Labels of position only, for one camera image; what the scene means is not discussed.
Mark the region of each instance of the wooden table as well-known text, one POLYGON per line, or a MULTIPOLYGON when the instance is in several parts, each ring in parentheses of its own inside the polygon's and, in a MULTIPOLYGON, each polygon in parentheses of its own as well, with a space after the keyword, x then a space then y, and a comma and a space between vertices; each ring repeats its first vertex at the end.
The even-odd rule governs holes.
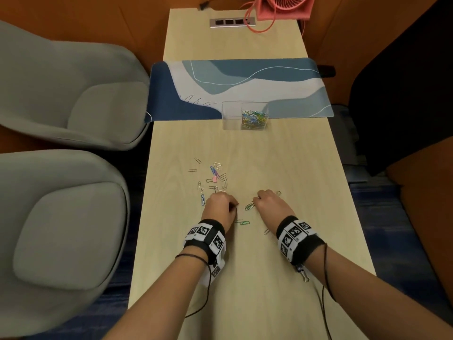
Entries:
MULTIPOLYGON (((276 21, 265 34, 247 28, 208 27, 209 18, 243 11, 173 9, 164 60, 306 57, 295 21, 276 21)), ((269 22, 259 24, 265 28, 269 22)), ((189 228, 199 222, 212 190, 209 166, 221 162, 227 192, 240 202, 236 225, 227 234, 226 266, 214 282, 205 309, 184 321, 180 339, 326 339, 317 294, 281 255, 276 239, 264 235, 255 208, 244 207, 263 189, 282 192, 333 249, 371 273, 374 268, 327 119, 270 119, 265 131, 224 131, 221 120, 154 124, 135 254, 129 307, 172 262, 189 228)), ((198 287, 189 312, 204 302, 198 287)), ((326 298, 332 337, 365 339, 345 312, 326 298)))

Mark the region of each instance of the transparent box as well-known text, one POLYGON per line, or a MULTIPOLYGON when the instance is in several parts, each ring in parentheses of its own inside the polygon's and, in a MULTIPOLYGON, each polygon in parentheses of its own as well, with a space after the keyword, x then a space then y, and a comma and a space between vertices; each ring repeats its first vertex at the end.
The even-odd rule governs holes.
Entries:
POLYGON ((224 130, 264 130, 268 120, 267 102, 222 102, 224 130))

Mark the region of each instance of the chair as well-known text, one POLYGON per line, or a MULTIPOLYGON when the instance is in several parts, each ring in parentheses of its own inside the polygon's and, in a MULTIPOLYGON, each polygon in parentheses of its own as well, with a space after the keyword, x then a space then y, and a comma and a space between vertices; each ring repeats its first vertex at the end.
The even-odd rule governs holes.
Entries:
POLYGON ((47 331, 99 297, 129 221, 121 174, 81 150, 0 154, 0 338, 47 331))
POLYGON ((117 45, 57 42, 0 21, 0 125, 78 148, 143 137, 149 77, 117 45))

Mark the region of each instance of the blue desk mat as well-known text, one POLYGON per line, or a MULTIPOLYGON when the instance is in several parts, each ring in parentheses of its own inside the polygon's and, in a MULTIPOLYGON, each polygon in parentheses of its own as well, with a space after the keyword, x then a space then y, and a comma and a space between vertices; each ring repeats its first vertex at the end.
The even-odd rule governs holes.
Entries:
POLYGON ((158 62, 145 121, 221 119, 222 102, 267 102, 270 118, 332 117, 310 58, 158 62))

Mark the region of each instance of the person's left hand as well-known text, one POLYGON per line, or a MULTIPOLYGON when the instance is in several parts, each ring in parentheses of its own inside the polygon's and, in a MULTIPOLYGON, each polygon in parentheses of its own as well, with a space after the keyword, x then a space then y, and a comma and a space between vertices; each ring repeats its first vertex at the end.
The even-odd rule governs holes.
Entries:
POLYGON ((238 204, 238 201, 230 194, 213 193, 206 201, 201 219, 215 219, 223 225, 225 233, 227 233, 236 218, 236 205, 238 204))

